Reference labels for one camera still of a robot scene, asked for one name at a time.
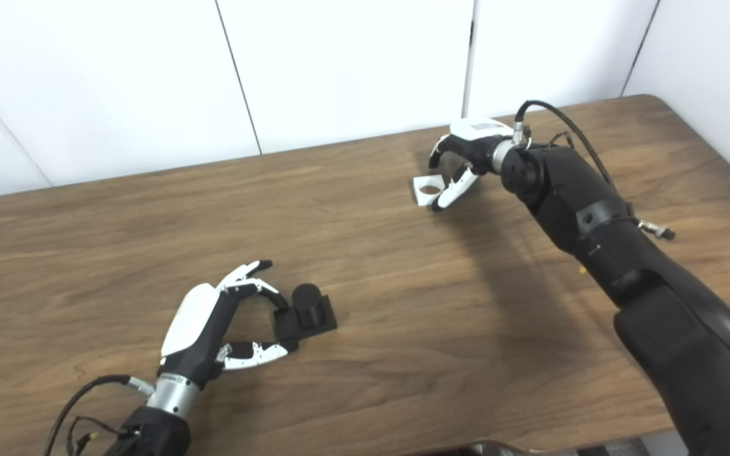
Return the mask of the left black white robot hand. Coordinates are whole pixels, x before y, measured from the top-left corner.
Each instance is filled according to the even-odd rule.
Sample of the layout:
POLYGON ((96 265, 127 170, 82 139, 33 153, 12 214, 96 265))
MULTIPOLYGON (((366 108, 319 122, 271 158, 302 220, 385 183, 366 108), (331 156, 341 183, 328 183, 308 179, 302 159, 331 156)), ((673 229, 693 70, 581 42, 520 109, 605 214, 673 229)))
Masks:
POLYGON ((216 286, 202 283, 190 289, 165 335, 158 375, 182 376, 204 390, 221 372, 251 369, 295 352, 295 341, 225 341, 244 298, 261 295, 276 310, 287 309, 286 298, 278 289, 254 277, 272 265, 271 260, 244 263, 216 286))

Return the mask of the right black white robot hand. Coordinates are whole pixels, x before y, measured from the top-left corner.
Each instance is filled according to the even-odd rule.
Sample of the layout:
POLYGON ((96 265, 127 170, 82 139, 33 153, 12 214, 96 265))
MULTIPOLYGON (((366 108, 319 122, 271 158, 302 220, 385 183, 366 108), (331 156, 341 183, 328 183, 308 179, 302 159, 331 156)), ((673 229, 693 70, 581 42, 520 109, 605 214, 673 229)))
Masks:
POLYGON ((444 153, 463 159, 449 184, 435 197, 431 208, 446 210, 485 174, 498 174, 510 148, 519 144, 515 130, 491 118, 462 118, 441 136, 429 156, 428 168, 437 168, 444 153))

